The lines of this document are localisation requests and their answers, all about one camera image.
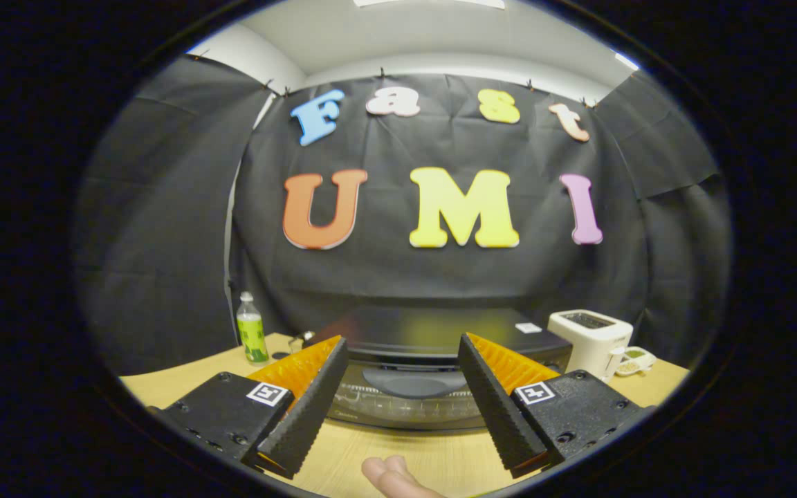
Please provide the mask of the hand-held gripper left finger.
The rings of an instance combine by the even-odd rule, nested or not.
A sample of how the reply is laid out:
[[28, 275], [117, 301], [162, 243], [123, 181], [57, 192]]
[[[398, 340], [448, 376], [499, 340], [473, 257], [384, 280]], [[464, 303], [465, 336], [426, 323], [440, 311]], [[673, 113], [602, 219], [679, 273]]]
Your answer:
[[293, 478], [312, 448], [349, 362], [335, 336], [247, 376], [219, 372], [157, 410], [157, 419], [215, 456]]

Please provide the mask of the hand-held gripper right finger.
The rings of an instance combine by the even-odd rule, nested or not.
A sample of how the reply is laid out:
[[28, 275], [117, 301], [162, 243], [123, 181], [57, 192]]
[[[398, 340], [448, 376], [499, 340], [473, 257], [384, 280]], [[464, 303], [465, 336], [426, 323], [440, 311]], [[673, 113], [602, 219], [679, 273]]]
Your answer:
[[591, 373], [557, 373], [472, 333], [462, 335], [458, 361], [513, 478], [594, 452], [654, 411]]

